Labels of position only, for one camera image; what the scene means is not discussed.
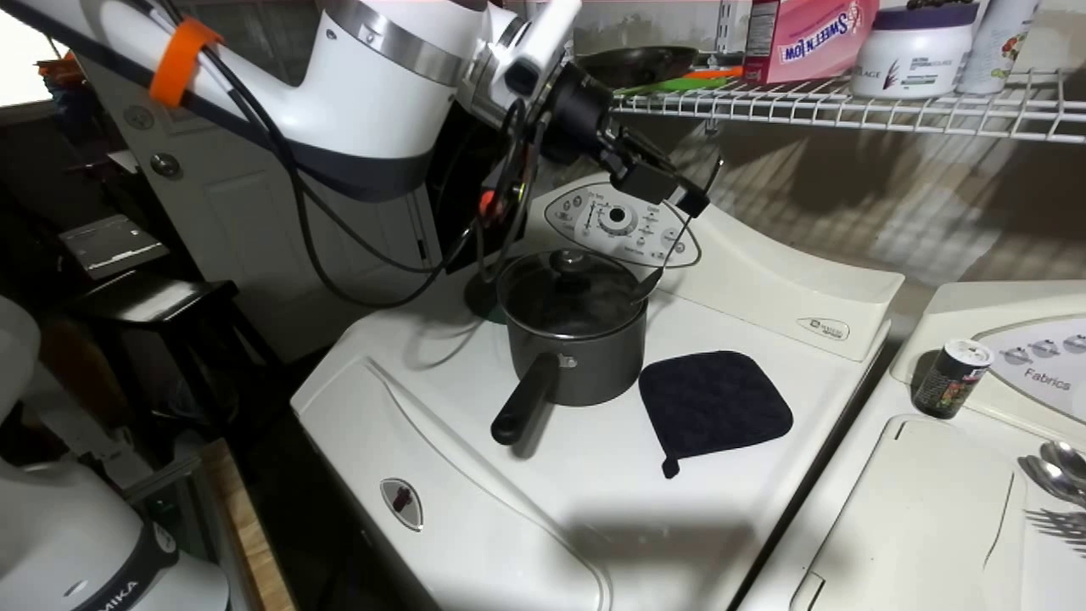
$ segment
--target black pot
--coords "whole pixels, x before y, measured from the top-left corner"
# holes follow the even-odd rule
[[[554,404],[588,407],[623,395],[646,359],[646,295],[623,264],[595,252],[519,259],[500,282],[519,386],[493,437],[530,454]]]

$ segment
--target white wall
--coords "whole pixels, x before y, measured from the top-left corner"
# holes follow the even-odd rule
[[[0,107],[43,102],[37,62],[59,57],[43,33],[0,10]]]

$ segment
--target wire rack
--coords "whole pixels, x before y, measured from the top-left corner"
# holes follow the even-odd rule
[[[873,133],[955,133],[1033,143],[1086,143],[1086,85],[1066,70],[1018,70],[992,97],[943,96],[924,102],[854,97],[847,78],[818,85],[727,85],[692,93],[618,96],[621,115],[716,122],[774,122]]]

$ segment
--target pot handle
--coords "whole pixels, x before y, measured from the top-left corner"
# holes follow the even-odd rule
[[[530,371],[519,376],[515,389],[503,404],[500,416],[488,424],[488,434],[500,445],[511,445],[515,454],[532,454],[543,434],[543,424],[554,412],[550,395],[555,386],[555,358],[540,354]]]

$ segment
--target pot lid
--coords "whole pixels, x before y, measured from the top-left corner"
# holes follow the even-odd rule
[[[639,278],[595,252],[550,252],[521,259],[503,275],[510,322],[536,333],[600,337],[646,312]]]

